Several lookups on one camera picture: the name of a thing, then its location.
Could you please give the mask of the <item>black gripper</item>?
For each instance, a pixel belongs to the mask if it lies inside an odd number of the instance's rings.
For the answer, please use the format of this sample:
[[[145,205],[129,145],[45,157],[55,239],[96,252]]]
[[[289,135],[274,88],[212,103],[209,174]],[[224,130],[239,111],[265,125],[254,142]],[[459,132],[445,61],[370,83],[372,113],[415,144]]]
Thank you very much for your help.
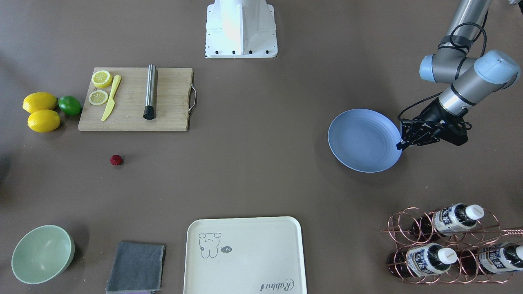
[[[420,120],[428,121],[428,125],[422,122],[402,122],[400,124],[401,140],[396,144],[398,150],[405,150],[411,145],[424,146],[440,141],[440,122],[446,116],[455,116],[441,106],[438,99],[432,101],[420,114]]]

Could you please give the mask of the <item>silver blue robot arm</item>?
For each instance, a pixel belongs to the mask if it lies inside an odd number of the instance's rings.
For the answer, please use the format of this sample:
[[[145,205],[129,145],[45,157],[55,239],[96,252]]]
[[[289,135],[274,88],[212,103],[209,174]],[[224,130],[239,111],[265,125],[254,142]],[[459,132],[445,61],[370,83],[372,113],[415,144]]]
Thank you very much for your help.
[[[463,117],[490,93],[510,87],[521,76],[521,67],[499,50],[467,54],[481,33],[489,11],[489,0],[462,0],[438,50],[420,64],[420,77],[444,82],[449,88],[431,97],[432,102],[413,119],[400,119],[401,140],[397,149],[429,145],[440,140],[453,145],[467,142],[471,128]]]

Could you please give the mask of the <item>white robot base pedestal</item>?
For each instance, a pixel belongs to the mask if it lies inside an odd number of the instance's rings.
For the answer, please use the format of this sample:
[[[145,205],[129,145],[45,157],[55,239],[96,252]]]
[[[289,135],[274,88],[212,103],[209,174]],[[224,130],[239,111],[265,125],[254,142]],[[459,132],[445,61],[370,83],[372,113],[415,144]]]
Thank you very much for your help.
[[[265,0],[216,0],[207,6],[205,58],[274,58],[274,7]]]

